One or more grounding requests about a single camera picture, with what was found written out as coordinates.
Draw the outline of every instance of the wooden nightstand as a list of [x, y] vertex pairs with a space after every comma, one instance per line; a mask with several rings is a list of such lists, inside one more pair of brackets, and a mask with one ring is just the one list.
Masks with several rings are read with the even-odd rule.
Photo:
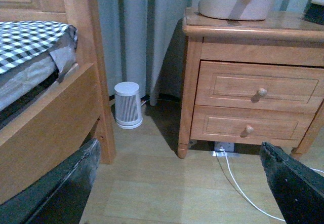
[[302, 14], [218, 20], [187, 8], [178, 156], [190, 139], [292, 147], [306, 153], [324, 124], [324, 26]]

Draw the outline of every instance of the nightstand top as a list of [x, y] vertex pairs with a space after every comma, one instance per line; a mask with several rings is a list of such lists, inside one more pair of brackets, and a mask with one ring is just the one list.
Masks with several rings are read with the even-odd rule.
[[264, 21], [213, 19], [187, 8], [183, 30], [188, 36], [211, 36], [324, 43], [324, 25], [302, 19], [303, 14], [271, 12]]

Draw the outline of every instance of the gray curtain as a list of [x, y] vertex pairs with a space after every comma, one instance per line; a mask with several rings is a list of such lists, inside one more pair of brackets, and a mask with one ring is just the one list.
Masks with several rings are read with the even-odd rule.
[[[155, 105], [159, 93], [181, 95], [186, 7], [199, 0], [98, 0], [109, 94], [122, 81], [140, 86]], [[304, 12], [310, 0], [275, 0], [274, 10]]]

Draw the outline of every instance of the power strip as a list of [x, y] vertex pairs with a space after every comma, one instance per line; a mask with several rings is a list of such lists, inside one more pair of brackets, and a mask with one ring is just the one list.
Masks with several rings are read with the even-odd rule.
[[226, 152], [234, 152], [234, 143], [229, 142], [214, 142], [214, 149], [216, 152], [222, 152], [221, 147], [226, 150]]

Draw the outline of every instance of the white space heater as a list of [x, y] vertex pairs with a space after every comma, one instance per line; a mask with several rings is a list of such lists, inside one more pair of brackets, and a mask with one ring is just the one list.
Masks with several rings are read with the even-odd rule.
[[134, 82], [115, 86], [116, 123], [122, 129], [135, 129], [143, 122], [139, 88]]

